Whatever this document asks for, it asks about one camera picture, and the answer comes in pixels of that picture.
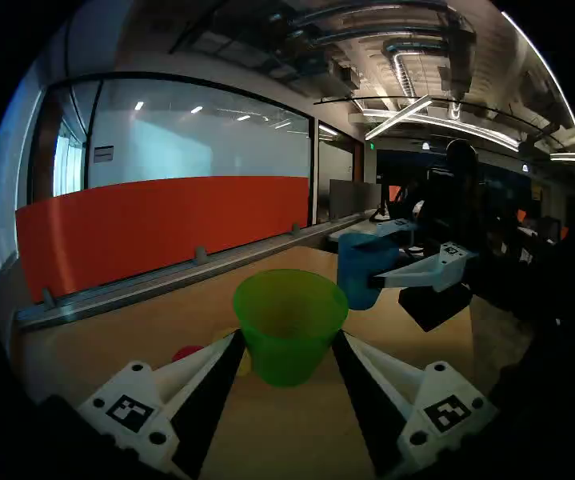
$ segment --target glass window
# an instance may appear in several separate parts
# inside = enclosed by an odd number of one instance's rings
[[[82,142],[64,122],[54,152],[54,196],[78,192],[82,184]]]
[[[318,124],[317,223],[329,220],[329,180],[353,180],[356,141],[324,123]]]
[[[89,188],[161,178],[309,177],[309,119],[228,91],[162,80],[105,81]],[[110,161],[94,149],[113,147]]]

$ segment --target red ball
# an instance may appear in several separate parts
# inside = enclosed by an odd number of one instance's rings
[[[199,345],[188,345],[183,346],[174,356],[172,357],[172,362],[176,362],[181,360],[182,358],[189,357],[191,354],[202,350],[202,347]]]

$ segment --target desk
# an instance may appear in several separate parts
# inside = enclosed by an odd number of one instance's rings
[[[337,231],[333,232],[332,234],[329,234],[327,236],[327,238],[331,242],[338,242],[338,238],[341,235],[348,234],[348,233],[358,232],[359,234],[375,235],[376,234],[376,225],[377,225],[377,223],[375,223],[375,222],[370,222],[369,220],[363,220],[362,222],[354,223],[353,225],[350,225],[347,228],[344,228],[342,230],[337,230]]]
[[[153,369],[184,345],[206,345],[238,325],[232,297],[258,271],[309,270],[336,278],[337,255],[297,246],[204,282],[69,325],[22,336],[30,395],[57,393],[72,405],[130,360]],[[446,360],[473,375],[469,308],[425,333],[384,290],[367,311],[350,311],[344,329],[389,354],[424,367]],[[201,478],[372,478],[373,467],[333,354],[304,385],[280,389],[254,373],[236,378]]]

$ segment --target sign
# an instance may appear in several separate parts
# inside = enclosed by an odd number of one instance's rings
[[[94,149],[94,163],[111,162],[114,159],[114,146],[97,146]]]

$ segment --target plastic cup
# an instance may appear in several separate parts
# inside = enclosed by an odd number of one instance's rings
[[[273,386],[296,386],[316,370],[347,317],[336,284],[303,270],[267,270],[236,289],[234,310],[254,371]]]
[[[354,248],[377,240],[379,248],[376,251]],[[350,309],[367,310],[376,303],[382,289],[368,286],[368,279],[391,270],[397,258],[398,244],[388,238],[360,233],[343,234],[338,238],[337,284],[345,293]]]

